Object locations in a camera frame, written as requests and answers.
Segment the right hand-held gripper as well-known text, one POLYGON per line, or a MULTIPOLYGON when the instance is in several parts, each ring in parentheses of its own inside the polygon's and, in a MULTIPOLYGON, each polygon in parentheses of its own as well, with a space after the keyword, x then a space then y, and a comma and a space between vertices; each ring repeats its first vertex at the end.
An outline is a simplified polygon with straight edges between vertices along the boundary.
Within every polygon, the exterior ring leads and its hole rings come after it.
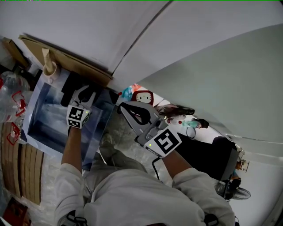
MULTIPOLYGON (((109 91, 112 104, 116 104, 122 92, 109 91)), ((135 142, 149 150, 157 157, 169 155, 182 141, 171 125, 168 125, 164 116, 147 103, 129 101, 122 102, 117 108, 137 137, 135 142)))

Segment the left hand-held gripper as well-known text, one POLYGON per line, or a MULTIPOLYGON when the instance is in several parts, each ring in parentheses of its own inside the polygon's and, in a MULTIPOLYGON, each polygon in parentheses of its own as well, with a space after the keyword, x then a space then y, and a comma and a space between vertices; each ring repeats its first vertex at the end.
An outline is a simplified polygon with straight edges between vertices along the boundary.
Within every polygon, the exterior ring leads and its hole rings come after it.
POLYGON ((92 112, 96 92, 89 86, 76 90, 71 98, 67 109, 67 125, 82 129, 92 112))

